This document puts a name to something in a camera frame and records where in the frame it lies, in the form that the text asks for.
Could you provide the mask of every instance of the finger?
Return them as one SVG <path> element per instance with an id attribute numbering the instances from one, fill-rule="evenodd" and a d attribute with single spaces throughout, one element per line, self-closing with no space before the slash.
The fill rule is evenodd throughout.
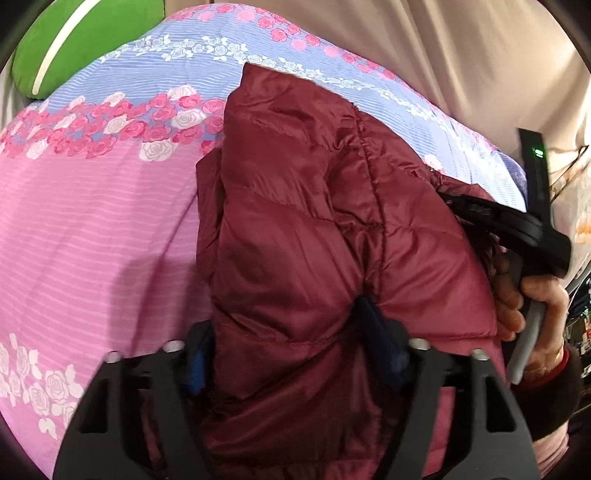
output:
<path id="1" fill-rule="evenodd" d="M 537 346 L 555 348 L 562 342 L 569 309 L 569 295 L 553 275 L 526 277 L 521 281 L 521 288 L 525 295 L 548 306 Z"/>
<path id="2" fill-rule="evenodd" d="M 505 325 L 502 323 L 497 323 L 497 336 L 501 342 L 512 342 L 515 340 L 516 334 L 515 332 L 510 331 Z"/>
<path id="3" fill-rule="evenodd" d="M 523 306 L 523 295 L 513 285 L 509 275 L 497 275 L 492 279 L 492 291 L 495 297 L 509 308 L 519 310 Z"/>
<path id="4" fill-rule="evenodd" d="M 510 332 L 520 333 L 525 328 L 525 319 L 519 310 L 509 308 L 504 302 L 496 301 L 496 317 L 498 324 Z"/>
<path id="5" fill-rule="evenodd" d="M 495 267 L 497 274 L 507 273 L 509 271 L 509 260 L 504 254 L 495 255 L 492 258 L 492 266 Z"/>

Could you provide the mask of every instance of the pink rose pattern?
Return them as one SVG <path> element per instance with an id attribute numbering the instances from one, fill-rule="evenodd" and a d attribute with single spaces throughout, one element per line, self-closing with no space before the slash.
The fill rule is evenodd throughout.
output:
<path id="1" fill-rule="evenodd" d="M 0 144 L 4 145 L 2 155 L 16 158 L 41 140 L 48 144 L 43 155 L 80 155 L 88 160 L 99 159 L 113 150 L 120 141 L 150 143 L 169 140 L 182 145 L 197 142 L 201 151 L 209 151 L 214 146 L 221 145 L 225 107 L 224 99 L 204 100 L 198 93 L 178 100 L 170 98 L 167 93 L 159 93 L 147 102 L 135 105 L 128 99 L 123 99 L 114 106 L 110 106 L 108 102 L 82 102 L 70 110 L 62 108 L 55 113 L 47 110 L 37 112 L 38 107 L 29 107 L 20 112 L 0 133 Z M 202 124 L 185 129 L 173 127 L 171 120 L 178 113 L 189 109 L 202 110 L 205 117 Z M 75 115 L 76 118 L 67 127 L 56 128 L 58 122 L 70 115 Z M 105 128 L 108 122 L 119 117 L 127 120 L 125 126 L 117 133 L 107 134 Z"/>
<path id="2" fill-rule="evenodd" d="M 326 56 L 351 64 L 362 73 L 375 74 L 382 80 L 397 81 L 405 85 L 390 70 L 331 45 L 301 30 L 289 20 L 262 8 L 234 4 L 199 5 L 181 10 L 166 21 L 208 21 L 215 15 L 229 14 L 239 22 L 254 22 L 259 28 L 266 30 L 273 41 L 287 43 L 296 51 L 319 48 Z M 2 155 L 8 158 L 16 158 L 28 151 L 33 143 L 41 140 L 46 140 L 49 145 L 43 155 L 55 153 L 74 157 L 83 154 L 88 159 L 105 155 L 118 141 L 169 140 L 183 145 L 199 142 L 200 149 L 205 154 L 221 144 L 225 106 L 224 99 L 203 99 L 198 93 L 178 100 L 172 100 L 166 93 L 159 93 L 147 102 L 135 105 L 128 99 L 122 99 L 114 106 L 110 106 L 108 102 L 81 102 L 71 109 L 64 106 L 56 112 L 49 112 L 48 109 L 38 112 L 35 108 L 27 108 L 0 135 L 0 145 L 4 144 Z M 201 109 L 207 116 L 201 125 L 186 129 L 177 129 L 170 125 L 177 114 L 191 109 Z M 55 124 L 72 114 L 76 118 L 66 128 L 54 129 Z M 115 134 L 104 133 L 107 123 L 117 117 L 125 117 L 128 123 Z M 214 138 L 204 138 L 205 135 L 212 135 Z"/>
<path id="3" fill-rule="evenodd" d="M 397 78 L 390 70 L 342 48 L 335 47 L 315 35 L 308 34 L 302 31 L 297 25 L 290 23 L 289 20 L 263 8 L 235 4 L 199 5 L 181 10 L 168 17 L 166 21 L 196 18 L 199 21 L 205 22 L 211 20 L 215 15 L 229 13 L 233 13 L 239 22 L 256 22 L 259 28 L 268 30 L 269 36 L 273 41 L 287 42 L 296 51 L 322 47 L 326 56 L 341 58 L 342 61 L 354 65 L 362 73 L 370 74 L 375 72 L 382 80 L 395 80 Z"/>

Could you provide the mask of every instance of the gray handle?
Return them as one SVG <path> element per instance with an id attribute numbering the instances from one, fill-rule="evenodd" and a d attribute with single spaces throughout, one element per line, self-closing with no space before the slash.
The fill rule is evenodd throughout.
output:
<path id="1" fill-rule="evenodd" d="M 525 329 L 517 338 L 515 350 L 513 350 L 506 369 L 507 380 L 514 385 L 519 385 L 523 378 L 523 371 L 527 361 L 531 352 L 534 351 L 535 343 L 538 341 L 542 322 L 546 315 L 546 308 L 545 303 L 532 300 L 525 314 Z"/>
<path id="2" fill-rule="evenodd" d="M 523 260 L 515 252 L 508 251 L 506 257 L 509 260 L 509 276 L 518 288 L 521 284 L 522 275 L 527 276 L 537 273 L 536 271 L 523 272 Z M 527 361 L 538 341 L 544 316 L 546 315 L 546 308 L 545 303 L 524 297 L 521 313 L 525 317 L 525 329 L 517 337 L 515 349 L 506 368 L 507 380 L 514 385 L 518 385 L 523 378 Z"/>

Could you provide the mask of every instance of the black device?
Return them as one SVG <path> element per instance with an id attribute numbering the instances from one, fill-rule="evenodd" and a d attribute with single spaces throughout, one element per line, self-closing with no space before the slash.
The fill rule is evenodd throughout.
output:
<path id="1" fill-rule="evenodd" d="M 460 218 L 499 237 L 508 248 L 509 274 L 515 285 L 529 275 L 553 274 L 563 278 L 570 267 L 571 243 L 554 230 L 550 215 L 550 186 L 544 141 L 539 132 L 520 129 L 521 157 L 527 178 L 527 212 L 468 195 L 442 198 Z M 512 345 L 506 376 L 519 384 L 535 347 L 546 312 L 545 303 L 524 297 L 521 309 L 525 330 Z"/>
<path id="2" fill-rule="evenodd" d="M 429 480 L 539 480 L 525 420 L 486 352 L 450 355 L 424 339 L 410 339 L 368 297 L 357 299 L 350 321 L 365 334 L 378 378 L 410 398 L 404 431 L 392 440 L 374 480 L 423 478 L 443 387 L 455 389 L 456 407 L 443 467 Z M 188 394 L 207 383 L 212 354 L 210 322 L 194 325 L 184 342 L 168 342 L 152 355 L 108 354 L 70 422 L 53 480 L 217 478 L 187 405 Z M 154 399 L 164 472 L 151 467 L 142 432 L 144 390 Z"/>

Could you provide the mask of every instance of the floral bedsheet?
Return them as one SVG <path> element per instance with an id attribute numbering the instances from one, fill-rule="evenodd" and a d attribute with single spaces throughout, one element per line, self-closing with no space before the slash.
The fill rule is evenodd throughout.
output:
<path id="1" fill-rule="evenodd" d="M 395 73 L 267 11 L 189 8 L 78 72 L 0 134 L 0 412 L 51 476 L 105 352 L 207 319 L 195 163 L 223 138 L 246 62 L 310 79 L 432 168 L 524 209 L 524 173 Z"/>

